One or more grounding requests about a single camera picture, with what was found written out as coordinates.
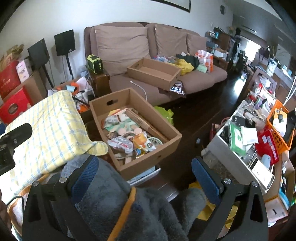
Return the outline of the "grey white snack bag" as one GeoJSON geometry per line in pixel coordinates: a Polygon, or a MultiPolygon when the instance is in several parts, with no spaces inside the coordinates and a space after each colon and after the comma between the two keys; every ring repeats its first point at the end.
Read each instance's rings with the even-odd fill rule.
{"type": "Polygon", "coordinates": [[[133,143],[123,137],[115,137],[107,141],[109,146],[117,151],[125,152],[126,154],[130,154],[133,152],[133,143]]]}

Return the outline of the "mint green handheld fan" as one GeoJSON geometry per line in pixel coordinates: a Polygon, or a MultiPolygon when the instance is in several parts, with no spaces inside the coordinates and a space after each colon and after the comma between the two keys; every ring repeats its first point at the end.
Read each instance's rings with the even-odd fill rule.
{"type": "Polygon", "coordinates": [[[150,137],[150,138],[148,138],[148,140],[156,147],[163,144],[163,142],[159,138],[150,137]]]}

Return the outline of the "painted folding paper fan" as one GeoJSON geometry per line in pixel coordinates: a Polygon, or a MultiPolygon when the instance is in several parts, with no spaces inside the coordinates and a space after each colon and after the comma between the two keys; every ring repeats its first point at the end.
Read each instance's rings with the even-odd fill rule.
{"type": "Polygon", "coordinates": [[[102,129],[111,133],[117,133],[120,136],[127,132],[134,132],[135,129],[139,128],[139,125],[127,116],[126,111],[127,108],[111,111],[101,121],[102,129]]]}

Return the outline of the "orange snack bag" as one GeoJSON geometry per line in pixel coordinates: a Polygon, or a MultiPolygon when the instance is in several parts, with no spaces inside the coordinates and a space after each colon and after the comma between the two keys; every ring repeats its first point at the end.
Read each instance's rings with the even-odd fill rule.
{"type": "Polygon", "coordinates": [[[156,150],[156,146],[148,140],[144,133],[140,133],[133,138],[133,142],[135,145],[139,146],[145,152],[152,152],[156,150]]]}

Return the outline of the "wooden folding fan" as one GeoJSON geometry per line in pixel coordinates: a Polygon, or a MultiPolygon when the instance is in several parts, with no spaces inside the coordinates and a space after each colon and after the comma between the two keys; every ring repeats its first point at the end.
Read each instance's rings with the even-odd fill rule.
{"type": "Polygon", "coordinates": [[[146,120],[141,118],[138,114],[136,114],[134,111],[132,111],[131,108],[127,108],[125,111],[125,114],[133,120],[135,123],[137,123],[142,129],[144,129],[146,132],[150,133],[153,137],[156,137],[160,139],[163,143],[168,142],[169,140],[161,134],[156,128],[154,128],[151,124],[149,124],[146,120]]]}

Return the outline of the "red gift box lower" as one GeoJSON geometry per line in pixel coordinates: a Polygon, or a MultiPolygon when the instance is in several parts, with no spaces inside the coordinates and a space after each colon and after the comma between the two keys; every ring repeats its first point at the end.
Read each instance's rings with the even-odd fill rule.
{"type": "Polygon", "coordinates": [[[5,125],[10,124],[13,120],[15,120],[22,113],[26,112],[32,106],[33,102],[27,90],[22,87],[1,106],[1,122],[5,125]]]}

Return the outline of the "yellow checkered tablecloth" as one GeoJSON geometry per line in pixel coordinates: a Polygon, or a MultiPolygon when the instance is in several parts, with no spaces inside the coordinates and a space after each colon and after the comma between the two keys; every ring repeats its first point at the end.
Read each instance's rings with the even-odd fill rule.
{"type": "Polygon", "coordinates": [[[15,149],[15,167],[1,175],[4,201],[75,156],[103,156],[108,152],[105,142],[93,142],[88,137],[69,91],[56,92],[38,102],[11,122],[5,132],[24,123],[31,125],[32,136],[15,149]]]}

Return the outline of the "red gift bag upper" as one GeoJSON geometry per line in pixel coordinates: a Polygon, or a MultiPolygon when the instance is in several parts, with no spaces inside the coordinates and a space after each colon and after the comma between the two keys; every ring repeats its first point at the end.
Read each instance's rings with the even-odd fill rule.
{"type": "Polygon", "coordinates": [[[16,70],[18,60],[12,61],[0,75],[0,93],[1,98],[4,99],[10,92],[12,92],[18,85],[20,79],[16,70]]]}

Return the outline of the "pink small box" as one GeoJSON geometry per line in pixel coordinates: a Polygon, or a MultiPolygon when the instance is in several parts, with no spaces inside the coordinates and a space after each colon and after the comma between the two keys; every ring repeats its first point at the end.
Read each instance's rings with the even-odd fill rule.
{"type": "Polygon", "coordinates": [[[33,73],[29,59],[20,61],[16,66],[16,71],[21,83],[27,80],[33,73]]]}

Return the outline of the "large open cardboard box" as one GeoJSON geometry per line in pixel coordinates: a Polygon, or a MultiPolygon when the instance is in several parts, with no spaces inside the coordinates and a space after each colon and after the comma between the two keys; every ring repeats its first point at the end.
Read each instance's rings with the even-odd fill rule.
{"type": "Polygon", "coordinates": [[[115,169],[123,178],[125,178],[125,180],[130,180],[156,166],[162,159],[166,158],[177,149],[182,138],[182,135],[132,88],[99,97],[90,101],[89,104],[97,129],[102,140],[109,148],[108,153],[115,169]],[[153,136],[141,127],[135,129],[134,132],[127,132],[121,136],[117,133],[111,133],[102,129],[101,121],[104,120],[111,111],[118,109],[122,110],[124,108],[131,108],[132,111],[156,128],[169,141],[157,146],[156,150],[152,152],[145,152],[139,146],[134,144],[133,138],[140,133],[144,133],[147,138],[153,136]],[[117,151],[109,146],[107,141],[119,136],[126,138],[133,143],[132,153],[126,154],[125,152],[117,151]]]}

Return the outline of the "orange plastic basket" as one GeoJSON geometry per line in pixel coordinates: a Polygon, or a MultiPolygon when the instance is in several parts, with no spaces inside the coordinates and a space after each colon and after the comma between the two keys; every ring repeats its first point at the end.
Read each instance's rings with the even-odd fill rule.
{"type": "Polygon", "coordinates": [[[271,130],[278,154],[289,151],[295,135],[295,120],[292,111],[276,100],[266,120],[271,130]]]}

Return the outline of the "yellow plastic bag on sofa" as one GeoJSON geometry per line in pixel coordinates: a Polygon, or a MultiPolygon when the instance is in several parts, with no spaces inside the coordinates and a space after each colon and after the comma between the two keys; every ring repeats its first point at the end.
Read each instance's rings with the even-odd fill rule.
{"type": "Polygon", "coordinates": [[[181,76],[186,75],[194,70],[191,63],[185,61],[185,59],[177,59],[175,65],[181,69],[181,76]]]}

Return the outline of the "shallow cardboard tray on sofa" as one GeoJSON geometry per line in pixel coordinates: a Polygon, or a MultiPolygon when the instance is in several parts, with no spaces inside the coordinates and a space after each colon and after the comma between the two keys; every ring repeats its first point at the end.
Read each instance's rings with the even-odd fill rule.
{"type": "Polygon", "coordinates": [[[130,78],[169,91],[178,81],[181,69],[170,63],[142,58],[127,68],[127,74],[130,78]]]}

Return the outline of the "brown sofa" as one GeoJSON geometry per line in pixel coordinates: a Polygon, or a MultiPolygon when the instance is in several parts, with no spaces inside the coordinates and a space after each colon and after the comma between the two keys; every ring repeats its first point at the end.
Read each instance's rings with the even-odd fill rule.
{"type": "Polygon", "coordinates": [[[207,39],[169,25],[118,22],[86,27],[87,65],[102,61],[103,73],[91,74],[97,97],[132,88],[152,105],[196,93],[226,80],[227,72],[206,67],[198,56],[207,39]]]}

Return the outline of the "framed ink painting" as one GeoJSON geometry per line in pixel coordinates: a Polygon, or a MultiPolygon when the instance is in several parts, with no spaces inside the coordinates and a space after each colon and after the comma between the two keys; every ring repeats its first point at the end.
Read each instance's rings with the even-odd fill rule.
{"type": "Polygon", "coordinates": [[[169,6],[173,6],[175,8],[184,10],[188,13],[191,12],[191,0],[153,0],[153,1],[167,4],[169,6]]]}

